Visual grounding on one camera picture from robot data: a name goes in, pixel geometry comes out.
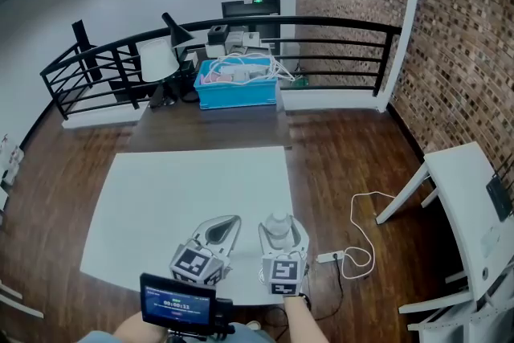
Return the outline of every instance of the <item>small display screen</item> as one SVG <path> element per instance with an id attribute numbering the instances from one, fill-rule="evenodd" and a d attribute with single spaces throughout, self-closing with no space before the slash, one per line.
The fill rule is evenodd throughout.
<path id="1" fill-rule="evenodd" d="M 145 286 L 146 312 L 151 316 L 193 325 L 209 324 L 208 297 L 184 295 Z"/>

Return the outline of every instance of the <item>white lampshade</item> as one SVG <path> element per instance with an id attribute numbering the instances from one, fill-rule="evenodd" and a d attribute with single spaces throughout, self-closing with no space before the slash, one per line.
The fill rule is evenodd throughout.
<path id="1" fill-rule="evenodd" d="M 139 51 L 145 82 L 157 82 L 175 73 L 180 67 L 169 44 L 164 39 L 146 43 Z"/>

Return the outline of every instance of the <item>white pillar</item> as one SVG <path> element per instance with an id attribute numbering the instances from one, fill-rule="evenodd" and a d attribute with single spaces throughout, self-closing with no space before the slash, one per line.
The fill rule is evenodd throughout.
<path id="1" fill-rule="evenodd" d="M 407 52 L 407 46 L 409 44 L 410 32 L 412 31 L 412 26 L 414 24 L 414 14 L 416 13 L 417 4 L 418 0 L 407 0 L 407 8 L 405 11 L 405 16 L 403 17 L 402 34 L 400 35 L 398 49 L 396 50 L 396 55 L 394 56 L 393 66 L 391 68 L 389 77 L 387 78 L 387 84 L 385 85 L 384 92 L 381 92 L 378 95 L 377 107 L 380 112 L 384 112 L 386 110 L 386 106 L 393 96 L 394 86 L 398 81 L 398 76 L 400 75 L 403 60 Z"/>

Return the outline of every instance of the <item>black metal railing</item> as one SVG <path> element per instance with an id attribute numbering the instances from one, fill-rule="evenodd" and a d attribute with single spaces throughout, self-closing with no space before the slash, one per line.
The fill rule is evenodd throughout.
<path id="1" fill-rule="evenodd" d="M 372 90 L 373 96 L 376 96 L 380 90 L 381 82 L 383 81 L 386 72 L 386 65 L 390 55 L 391 44 L 395 35 L 400 35 L 402 32 L 401 27 L 385 25 L 381 23 L 365 22 L 360 20 L 352 20 L 346 18 L 326 18 L 314 16 L 255 16 L 255 17 L 241 17 L 241 18 L 221 18 L 214 20 L 206 20 L 202 22 L 192 22 L 181 25 L 184 29 L 194 31 L 204 31 L 210 29 L 212 26 L 217 25 L 229 26 L 248 26 L 248 25 L 315 25 L 327 27 L 347 27 L 353 29 L 362 29 L 364 31 L 373 31 L 385 33 L 384 43 L 362 42 L 357 40 L 348 39 L 261 39 L 264 43 L 335 43 L 351 46 L 374 47 L 378 50 L 382 49 L 380 58 L 351 56 L 351 55 L 276 55 L 276 59 L 335 59 L 356 62 L 370 62 L 376 63 L 378 68 L 376 71 L 294 71 L 293 75 L 298 76 L 364 76 L 374 78 L 373 86 L 368 84 L 362 85 L 331 85 L 331 86 L 305 86 L 299 88 L 282 87 L 283 90 L 294 89 L 354 89 L 354 90 Z M 50 63 L 40 75 L 43 77 L 48 91 L 50 92 L 53 101 L 65 119 L 73 113 L 86 112 L 98 108 L 107 108 L 126 104 L 127 102 L 116 102 L 111 104 L 102 104 L 83 109 L 73 109 L 76 102 L 86 99 L 94 99 L 95 97 L 106 96 L 110 94 L 117 94 L 123 92 L 128 96 L 128 100 L 132 103 L 134 108 L 139 108 L 141 101 L 147 101 L 149 98 L 138 98 L 136 92 L 142 88 L 156 87 L 158 82 L 151 84 L 132 85 L 129 81 L 129 76 L 138 75 L 141 78 L 141 58 L 137 52 L 137 44 L 148 40 L 161 38 L 170 35 L 169 28 L 157 29 L 155 31 L 147 31 L 138 35 L 130 36 L 125 39 L 117 40 L 103 46 L 92 47 L 82 53 L 79 53 L 78 43 L 67 49 L 59 58 Z M 186 49 L 198 48 L 203 45 L 193 45 Z M 122 51 L 122 47 L 127 47 L 128 51 Z M 67 57 L 72 51 L 75 55 Z M 88 67 L 84 63 L 85 59 L 99 59 L 105 60 L 109 63 L 97 65 L 95 67 Z M 77 63 L 78 67 L 72 72 L 67 74 L 67 70 Z M 100 69 L 112 69 L 117 71 L 117 76 L 109 77 L 107 79 L 93 80 L 89 75 L 90 72 L 99 71 Z M 78 78 L 75 84 L 70 88 L 64 88 L 64 85 L 73 78 Z M 92 88 L 95 84 L 104 82 L 120 80 L 122 89 L 114 89 L 109 92 L 101 92 L 93 95 L 82 96 L 86 88 Z M 75 96 L 70 97 L 71 93 L 75 92 Z"/>

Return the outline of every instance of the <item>extension cord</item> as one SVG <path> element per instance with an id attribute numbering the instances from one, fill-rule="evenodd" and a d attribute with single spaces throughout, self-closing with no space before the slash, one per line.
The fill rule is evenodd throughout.
<path id="1" fill-rule="evenodd" d="M 345 251 L 331 251 L 330 253 L 324 253 L 323 255 L 318 255 L 316 257 L 316 262 L 318 263 L 327 263 L 334 261 L 334 253 L 337 254 L 337 260 L 342 260 L 345 257 Z"/>
<path id="2" fill-rule="evenodd" d="M 243 62 L 243 58 L 244 59 L 269 59 L 270 63 L 269 63 L 269 66 L 267 66 L 267 65 L 258 65 L 258 64 L 255 64 L 255 63 L 245 63 L 245 62 Z M 232 61 L 231 62 L 225 62 L 226 59 L 232 59 Z M 261 66 L 263 68 L 263 70 L 266 69 L 264 71 L 266 74 L 262 75 L 262 76 L 254 76 L 254 77 L 250 76 L 249 80 L 246 80 L 246 81 L 243 81 L 243 82 L 241 82 L 241 81 L 236 82 L 236 81 L 232 81 L 232 80 L 222 80 L 222 81 L 220 81 L 220 79 L 216 79 L 215 81 L 213 81 L 211 79 L 211 76 L 212 76 L 213 72 L 215 72 L 216 69 L 218 69 L 218 66 L 221 66 L 221 65 L 241 66 L 241 65 L 245 65 L 245 64 L 250 64 L 252 66 L 252 68 L 254 68 L 254 69 L 255 69 L 256 66 Z M 203 78 L 202 84 L 216 83 L 216 84 L 235 84 L 235 85 L 238 85 L 238 86 L 244 86 L 245 84 L 249 84 L 250 82 L 252 82 L 254 80 L 258 80 L 258 79 L 269 80 L 269 79 L 274 79 L 274 78 L 286 79 L 286 80 L 289 80 L 290 82 L 294 82 L 296 80 L 295 76 L 293 76 L 284 67 L 284 65 L 282 63 L 280 63 L 277 59 L 275 59 L 275 57 L 271 54 L 271 50 L 269 51 L 268 55 L 265 55 L 263 53 L 250 53 L 248 55 L 242 55 L 241 53 L 237 53 L 236 52 L 236 53 L 231 53 L 231 54 L 229 54 L 227 56 L 218 57 L 216 60 L 211 62 L 210 65 L 209 65 L 209 72 Z"/>
<path id="3" fill-rule="evenodd" d="M 353 221 L 353 200 L 356 197 L 359 196 L 369 196 L 371 194 L 381 194 L 382 196 L 386 196 L 387 198 L 394 198 L 394 196 L 391 196 L 390 194 L 385 194 L 379 191 L 369 192 L 369 193 L 357 193 L 352 196 L 352 201 L 350 202 L 350 222 L 357 228 L 359 231 L 364 235 L 365 239 L 368 241 L 369 245 L 371 246 L 371 253 L 369 253 L 366 249 L 363 249 L 362 247 L 355 247 L 355 246 L 348 246 L 343 251 L 331 251 L 330 253 L 324 253 L 322 255 L 318 255 L 316 257 L 316 261 L 318 263 L 327 263 L 334 261 L 334 253 L 337 253 L 337 261 L 341 260 L 341 276 L 343 276 L 347 280 L 354 280 L 359 279 L 361 277 L 367 276 L 369 273 L 373 271 L 375 268 L 375 247 L 371 243 L 371 240 L 369 240 L 367 234 L 362 230 L 362 227 L 360 227 L 358 224 L 356 224 Z M 368 256 L 368 261 L 365 263 L 357 263 L 352 255 L 349 254 L 349 251 L 360 251 L 362 253 L 365 253 Z M 347 276 L 345 274 L 345 259 L 349 258 L 352 263 L 357 267 L 368 267 L 371 265 L 371 268 L 365 272 L 361 273 L 360 275 L 356 276 Z"/>
<path id="4" fill-rule="evenodd" d="M 219 72 L 222 75 L 234 75 L 237 71 L 248 71 L 249 73 L 261 73 L 262 75 L 266 74 L 266 71 L 269 67 L 262 64 L 230 64 L 223 66 L 219 69 Z"/>

